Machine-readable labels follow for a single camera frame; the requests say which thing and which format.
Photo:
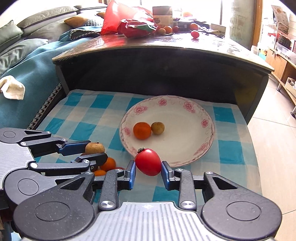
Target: red plastic bag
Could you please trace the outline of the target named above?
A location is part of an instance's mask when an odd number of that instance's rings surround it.
[[[123,19],[117,28],[119,34],[127,38],[144,37],[157,30],[157,26],[150,21],[138,21],[134,19]]]
[[[153,22],[153,18],[149,14],[144,8],[132,8],[111,0],[106,9],[101,35],[117,33],[117,28],[122,19],[148,20]]]

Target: green pillow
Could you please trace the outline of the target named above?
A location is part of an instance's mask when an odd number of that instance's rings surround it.
[[[7,49],[0,56],[0,76],[35,49],[47,43],[47,39],[26,39]]]
[[[22,37],[22,30],[11,20],[0,28],[0,53]]]

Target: white plate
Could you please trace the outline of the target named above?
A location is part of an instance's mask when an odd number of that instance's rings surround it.
[[[146,140],[138,140],[133,134],[133,126],[138,122],[162,122],[165,130],[161,135],[151,134]],[[119,129],[120,140],[133,157],[138,149],[150,148],[171,167],[201,158],[211,147],[214,133],[213,120],[205,109],[192,100],[169,95],[134,105],[124,115]]]

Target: tile floor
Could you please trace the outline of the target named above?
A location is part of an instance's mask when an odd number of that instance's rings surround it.
[[[294,104],[276,90],[270,77],[259,105],[248,124],[261,176],[262,194],[281,209],[283,221],[277,241],[296,240],[296,120]]]

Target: black circular joint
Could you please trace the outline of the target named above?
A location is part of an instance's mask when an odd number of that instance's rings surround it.
[[[20,180],[17,184],[17,187],[22,194],[27,196],[32,196],[36,194],[39,190],[38,184],[34,180],[29,178],[24,178]]]
[[[13,131],[5,131],[3,133],[3,135],[6,137],[6,138],[13,138],[15,137],[15,133]]]
[[[240,221],[251,221],[261,214],[260,208],[251,202],[233,202],[226,208],[229,216]]]
[[[35,209],[35,215],[43,221],[58,221],[70,212],[69,207],[62,202],[46,202]]]

